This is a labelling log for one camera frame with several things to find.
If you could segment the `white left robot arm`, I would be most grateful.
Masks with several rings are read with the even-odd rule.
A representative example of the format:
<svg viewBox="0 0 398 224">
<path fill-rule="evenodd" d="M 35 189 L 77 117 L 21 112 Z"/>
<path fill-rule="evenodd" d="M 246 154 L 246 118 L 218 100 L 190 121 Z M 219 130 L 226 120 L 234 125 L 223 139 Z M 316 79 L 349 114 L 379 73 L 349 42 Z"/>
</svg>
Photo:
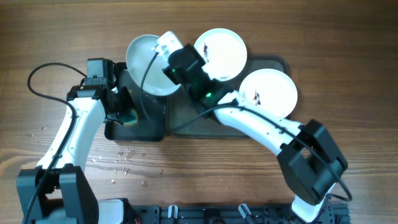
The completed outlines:
<svg viewBox="0 0 398 224">
<path fill-rule="evenodd" d="M 87 73 L 61 103 L 67 107 L 52 145 L 34 169 L 22 169 L 17 192 L 23 223 L 136 223 L 128 199 L 98 200 L 84 174 L 103 123 L 135 125 L 130 91 L 118 88 L 121 67 L 105 58 L 87 61 Z"/>
</svg>

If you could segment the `green yellow sponge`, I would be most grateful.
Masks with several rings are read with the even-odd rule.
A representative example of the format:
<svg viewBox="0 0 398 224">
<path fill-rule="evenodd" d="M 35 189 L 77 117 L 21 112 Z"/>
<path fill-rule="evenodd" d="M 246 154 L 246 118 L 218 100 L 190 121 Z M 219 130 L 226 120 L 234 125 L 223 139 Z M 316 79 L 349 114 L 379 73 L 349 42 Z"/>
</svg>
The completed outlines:
<svg viewBox="0 0 398 224">
<path fill-rule="evenodd" d="M 122 111 L 119 113 L 119 120 L 125 126 L 134 126 L 138 123 L 136 106 L 128 89 L 123 89 L 121 95 Z"/>
</svg>

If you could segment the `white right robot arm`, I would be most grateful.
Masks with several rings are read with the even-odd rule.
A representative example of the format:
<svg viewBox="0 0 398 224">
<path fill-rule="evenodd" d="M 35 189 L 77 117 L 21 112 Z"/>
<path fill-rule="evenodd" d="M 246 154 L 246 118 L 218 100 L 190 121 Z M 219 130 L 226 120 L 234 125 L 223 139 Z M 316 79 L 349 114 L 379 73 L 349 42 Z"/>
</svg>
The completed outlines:
<svg viewBox="0 0 398 224">
<path fill-rule="evenodd" d="M 307 124 L 274 116 L 245 100 L 236 90 L 212 80 L 205 61 L 190 44 L 161 47 L 168 65 L 163 69 L 185 90 L 199 117 L 212 116 L 268 148 L 277 158 L 285 182 L 295 194 L 293 213 L 303 222 L 315 221 L 348 162 L 327 128 L 312 119 Z"/>
</svg>

